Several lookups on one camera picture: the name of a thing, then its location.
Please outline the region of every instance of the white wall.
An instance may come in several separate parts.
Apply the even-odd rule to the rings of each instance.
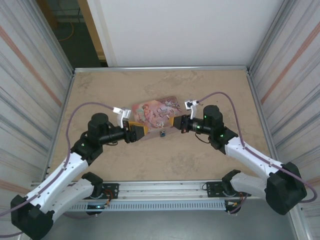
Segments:
[[[110,67],[249,65],[283,0],[88,0]]]

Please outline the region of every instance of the tan table surface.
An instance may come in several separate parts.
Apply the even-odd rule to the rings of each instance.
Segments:
[[[51,171],[66,157],[65,131],[72,111],[85,102],[100,102],[112,107],[131,107],[162,97],[176,96],[181,108],[188,99],[199,100],[209,93],[222,91],[233,100],[244,140],[269,155],[246,74],[243,70],[197,71],[133,71],[133,72],[81,72],[75,76],[66,108]],[[238,132],[234,113],[228,99],[215,95],[203,102],[217,105],[223,114],[225,126]],[[203,106],[198,106],[197,117]],[[87,130],[88,121],[95,113],[103,112],[116,124],[116,114],[101,106],[85,106],[74,116],[69,136],[71,146]],[[168,134],[117,146],[104,146],[94,163],[85,170],[105,181],[169,181],[220,179],[233,169],[246,174],[253,172],[239,161],[222,154],[196,139],[194,133]]]

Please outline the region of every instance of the striped wall panel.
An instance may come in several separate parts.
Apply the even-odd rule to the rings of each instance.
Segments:
[[[36,2],[1,0],[0,212],[42,180],[72,75]]]
[[[250,69],[280,160],[295,163],[320,194],[319,33],[320,1],[294,1]],[[320,239],[320,199],[303,209],[314,239]]]

